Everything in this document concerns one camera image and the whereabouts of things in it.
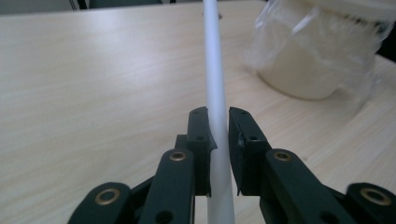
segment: clear plastic bag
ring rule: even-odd
[[[304,0],[270,0],[255,23],[247,62],[270,86],[317,100],[336,91],[366,101],[375,53],[392,21],[365,21]]]

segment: brass screw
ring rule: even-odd
[[[103,196],[107,193],[112,194],[110,198],[103,198]],[[114,203],[120,197],[119,189],[104,189],[100,193],[98,193],[95,197],[95,202],[100,205],[108,205]]]

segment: light wood grain surface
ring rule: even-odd
[[[396,65],[376,58],[373,98],[301,101],[245,66],[264,2],[221,2],[227,104],[249,111],[273,147],[322,183],[396,192]],[[66,223],[94,187],[133,187],[205,105],[203,6],[180,4],[0,17],[0,223]],[[237,223],[263,223],[234,197]],[[205,198],[196,223],[206,223]]]

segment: table surface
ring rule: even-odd
[[[359,110],[274,91],[243,56],[263,5],[219,3],[227,105],[323,184],[395,193],[396,65],[376,58],[379,81]],[[66,223],[94,187],[154,175],[205,105],[203,28],[201,3],[0,17],[0,223]],[[263,223],[258,198],[234,204],[237,223]],[[199,197],[196,223],[205,217]]]

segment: white plastic tube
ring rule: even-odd
[[[210,131],[218,146],[211,154],[210,184],[207,199],[208,224],[234,224],[233,187],[227,134],[227,110],[222,74],[219,13],[216,0],[204,0],[206,104]]]

